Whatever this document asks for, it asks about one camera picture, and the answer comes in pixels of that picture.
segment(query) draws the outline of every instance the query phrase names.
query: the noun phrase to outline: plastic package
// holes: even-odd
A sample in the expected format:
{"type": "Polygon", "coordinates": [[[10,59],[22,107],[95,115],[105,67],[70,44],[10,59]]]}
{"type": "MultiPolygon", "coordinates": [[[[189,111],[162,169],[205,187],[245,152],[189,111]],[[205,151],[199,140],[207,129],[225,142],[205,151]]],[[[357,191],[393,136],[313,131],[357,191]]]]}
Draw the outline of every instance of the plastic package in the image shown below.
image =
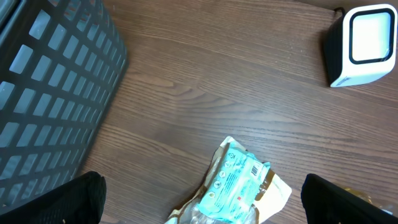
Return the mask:
{"type": "Polygon", "coordinates": [[[204,184],[166,224],[255,224],[286,204],[292,189],[254,154],[227,137],[215,152],[204,184]]]}

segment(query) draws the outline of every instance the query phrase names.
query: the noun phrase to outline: gray plastic basket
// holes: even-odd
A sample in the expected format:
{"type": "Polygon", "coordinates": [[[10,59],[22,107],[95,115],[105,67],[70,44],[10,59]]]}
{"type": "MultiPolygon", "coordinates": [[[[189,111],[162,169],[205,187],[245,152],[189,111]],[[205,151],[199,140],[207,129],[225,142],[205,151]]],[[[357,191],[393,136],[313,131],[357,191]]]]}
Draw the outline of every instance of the gray plastic basket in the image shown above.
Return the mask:
{"type": "Polygon", "coordinates": [[[6,0],[5,6],[0,214],[74,177],[128,64],[100,0],[6,0]]]}

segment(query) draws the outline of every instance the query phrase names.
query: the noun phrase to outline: small speaker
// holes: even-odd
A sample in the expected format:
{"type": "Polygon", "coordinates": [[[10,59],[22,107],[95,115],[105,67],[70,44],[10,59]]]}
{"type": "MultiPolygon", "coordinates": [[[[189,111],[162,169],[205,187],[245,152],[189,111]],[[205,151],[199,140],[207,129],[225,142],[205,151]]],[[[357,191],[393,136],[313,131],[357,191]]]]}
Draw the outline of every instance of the small speaker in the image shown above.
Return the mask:
{"type": "Polygon", "coordinates": [[[389,4],[357,7],[329,29],[323,49],[331,87],[371,83],[396,61],[397,11],[389,4]]]}

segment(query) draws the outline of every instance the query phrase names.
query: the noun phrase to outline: circular icon on package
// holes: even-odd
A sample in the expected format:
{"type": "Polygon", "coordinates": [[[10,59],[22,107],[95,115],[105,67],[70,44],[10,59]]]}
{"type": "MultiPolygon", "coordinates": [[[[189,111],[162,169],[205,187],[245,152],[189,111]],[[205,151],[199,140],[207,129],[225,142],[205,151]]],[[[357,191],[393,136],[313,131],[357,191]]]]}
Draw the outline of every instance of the circular icon on package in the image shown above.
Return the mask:
{"type": "Polygon", "coordinates": [[[209,193],[209,197],[210,197],[210,198],[214,198],[215,196],[216,196],[216,194],[215,194],[214,192],[210,192],[210,193],[209,193]]]}
{"type": "Polygon", "coordinates": [[[224,178],[224,177],[226,176],[225,171],[221,170],[219,176],[220,176],[221,178],[224,178]]]}
{"type": "Polygon", "coordinates": [[[224,166],[225,166],[225,168],[231,167],[231,162],[230,162],[230,161],[226,161],[226,162],[224,163],[224,166]]]}
{"type": "Polygon", "coordinates": [[[221,182],[217,180],[216,182],[214,182],[214,188],[219,189],[219,187],[221,187],[221,182]]]}

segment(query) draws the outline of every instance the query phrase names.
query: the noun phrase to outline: light blue wet wipes pack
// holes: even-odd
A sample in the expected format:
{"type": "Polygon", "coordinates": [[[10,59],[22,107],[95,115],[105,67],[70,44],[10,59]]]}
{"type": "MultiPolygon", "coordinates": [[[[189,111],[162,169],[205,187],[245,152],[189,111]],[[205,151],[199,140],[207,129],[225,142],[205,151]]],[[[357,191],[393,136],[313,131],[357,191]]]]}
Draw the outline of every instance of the light blue wet wipes pack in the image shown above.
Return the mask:
{"type": "Polygon", "coordinates": [[[254,154],[231,142],[215,177],[197,205],[202,214],[226,223],[244,223],[269,171],[254,154]]]}

